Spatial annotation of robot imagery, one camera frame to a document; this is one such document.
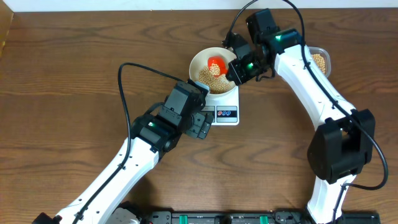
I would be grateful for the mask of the red plastic measuring scoop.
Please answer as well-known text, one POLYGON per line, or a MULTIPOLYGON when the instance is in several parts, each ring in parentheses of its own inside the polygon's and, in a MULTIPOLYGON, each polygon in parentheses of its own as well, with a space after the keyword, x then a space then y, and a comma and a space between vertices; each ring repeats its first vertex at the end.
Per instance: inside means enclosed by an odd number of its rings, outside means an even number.
POLYGON ((218 78, 221 75, 226 75, 228 69, 222 57, 220 56, 212 56, 208 59, 208 69, 210 73, 218 78))

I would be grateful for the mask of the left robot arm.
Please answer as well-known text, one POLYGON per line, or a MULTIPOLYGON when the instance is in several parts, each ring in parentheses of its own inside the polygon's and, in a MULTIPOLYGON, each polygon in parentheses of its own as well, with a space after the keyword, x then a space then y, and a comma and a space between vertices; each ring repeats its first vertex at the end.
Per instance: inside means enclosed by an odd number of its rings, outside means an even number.
POLYGON ((54 217, 41 213, 38 223, 106 223, 122 199, 171 151, 181 135, 205 139, 213 117, 203 112, 208 86, 188 80, 175 84, 164 102, 153 104, 128 124, 118 154, 90 186, 54 217))

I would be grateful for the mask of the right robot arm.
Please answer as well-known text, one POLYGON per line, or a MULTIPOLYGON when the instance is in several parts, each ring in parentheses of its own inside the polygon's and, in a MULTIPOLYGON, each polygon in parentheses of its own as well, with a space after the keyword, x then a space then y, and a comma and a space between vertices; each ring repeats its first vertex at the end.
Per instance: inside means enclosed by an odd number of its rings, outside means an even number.
POLYGON ((281 30, 269 9, 250 15, 246 25, 250 42, 232 30, 223 41, 236 55, 227 79, 242 85, 271 71, 294 91, 315 128, 307 159, 316 179, 307 211, 314 223, 333 223, 342 216, 347 189, 372 159, 374 116, 337 92, 313 62, 304 31, 281 30))

